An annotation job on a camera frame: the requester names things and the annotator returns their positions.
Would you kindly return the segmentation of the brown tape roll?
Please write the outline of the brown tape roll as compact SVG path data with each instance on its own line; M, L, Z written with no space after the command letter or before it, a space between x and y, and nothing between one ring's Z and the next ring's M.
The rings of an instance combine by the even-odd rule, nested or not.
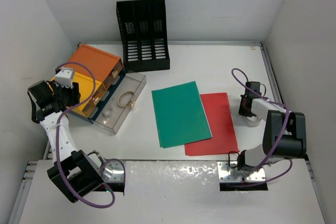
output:
M262 119L258 116L252 116L252 117L245 117L244 118L245 123L247 124L248 127L257 127Z

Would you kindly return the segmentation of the smoky yellow cabinet drawer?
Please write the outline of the smoky yellow cabinet drawer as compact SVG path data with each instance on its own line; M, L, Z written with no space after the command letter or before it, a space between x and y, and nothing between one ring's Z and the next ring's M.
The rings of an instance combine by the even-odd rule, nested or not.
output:
M81 110L85 117L88 117L94 108L97 106L98 102L101 100L102 96L105 94L106 88L103 86L99 87L90 100L85 104Z

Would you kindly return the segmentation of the clear tape roll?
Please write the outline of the clear tape roll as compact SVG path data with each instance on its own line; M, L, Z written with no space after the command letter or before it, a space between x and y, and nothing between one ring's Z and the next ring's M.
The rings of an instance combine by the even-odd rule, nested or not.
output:
M110 118L113 116L113 108L106 108L102 111L102 114L106 118Z

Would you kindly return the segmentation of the yellow masking tape roll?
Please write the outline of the yellow masking tape roll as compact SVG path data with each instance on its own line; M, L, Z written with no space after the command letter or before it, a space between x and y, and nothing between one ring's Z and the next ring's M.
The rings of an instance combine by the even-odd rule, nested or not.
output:
M133 91L126 91L120 94L117 100L118 107L120 108L127 107L129 104L129 100L132 98L133 94L134 94Z

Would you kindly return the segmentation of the clear smoky drawer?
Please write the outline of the clear smoky drawer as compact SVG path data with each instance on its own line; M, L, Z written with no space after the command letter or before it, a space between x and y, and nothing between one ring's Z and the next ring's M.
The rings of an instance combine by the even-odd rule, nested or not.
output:
M146 85L140 73L123 70L113 81L97 109L90 115L91 122L111 134L116 134Z

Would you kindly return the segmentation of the green plastic folder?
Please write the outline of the green plastic folder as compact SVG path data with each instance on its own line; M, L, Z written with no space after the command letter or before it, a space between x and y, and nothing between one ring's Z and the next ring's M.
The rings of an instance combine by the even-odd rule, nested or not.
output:
M176 147L212 137L195 81L153 90L152 101L161 148Z

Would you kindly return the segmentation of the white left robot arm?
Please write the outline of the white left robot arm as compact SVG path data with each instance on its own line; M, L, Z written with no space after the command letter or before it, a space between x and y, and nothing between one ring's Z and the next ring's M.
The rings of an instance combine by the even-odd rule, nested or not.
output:
M59 127L59 161L69 184L81 197L99 188L103 179L98 166L82 150L76 148L69 130L66 116L57 123L59 116L66 108L80 102L79 84L72 88L62 87L56 81L40 81L28 88L28 96L32 105L32 121L40 124L49 139L52 148L53 167L47 171L49 179L72 203L78 201L63 181L56 155L56 130Z

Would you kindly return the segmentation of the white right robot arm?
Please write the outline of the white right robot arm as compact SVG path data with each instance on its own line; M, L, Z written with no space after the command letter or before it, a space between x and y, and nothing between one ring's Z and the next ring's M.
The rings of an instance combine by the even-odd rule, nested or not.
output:
M260 86L260 82L245 83L238 109L248 126L258 126L261 121L265 123L261 143L241 151L237 157L236 169L244 180L265 165L304 158L307 152L305 115L263 97Z

